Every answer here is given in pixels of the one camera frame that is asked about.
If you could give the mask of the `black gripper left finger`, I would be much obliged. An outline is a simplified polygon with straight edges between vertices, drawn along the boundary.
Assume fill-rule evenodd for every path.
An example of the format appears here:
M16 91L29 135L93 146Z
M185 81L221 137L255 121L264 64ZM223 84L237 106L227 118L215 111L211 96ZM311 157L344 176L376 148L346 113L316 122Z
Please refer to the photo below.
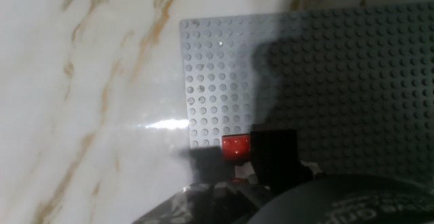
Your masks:
M234 165L224 160L220 147L188 149L184 157L189 161L193 183L220 183L234 177Z

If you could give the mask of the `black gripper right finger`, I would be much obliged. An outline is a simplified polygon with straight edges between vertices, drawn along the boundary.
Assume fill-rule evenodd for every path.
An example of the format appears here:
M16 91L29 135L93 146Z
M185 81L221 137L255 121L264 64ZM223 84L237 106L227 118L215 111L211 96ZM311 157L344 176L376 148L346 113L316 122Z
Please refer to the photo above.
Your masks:
M312 170L298 156L296 130L250 132L250 161L258 183L283 193L312 180Z

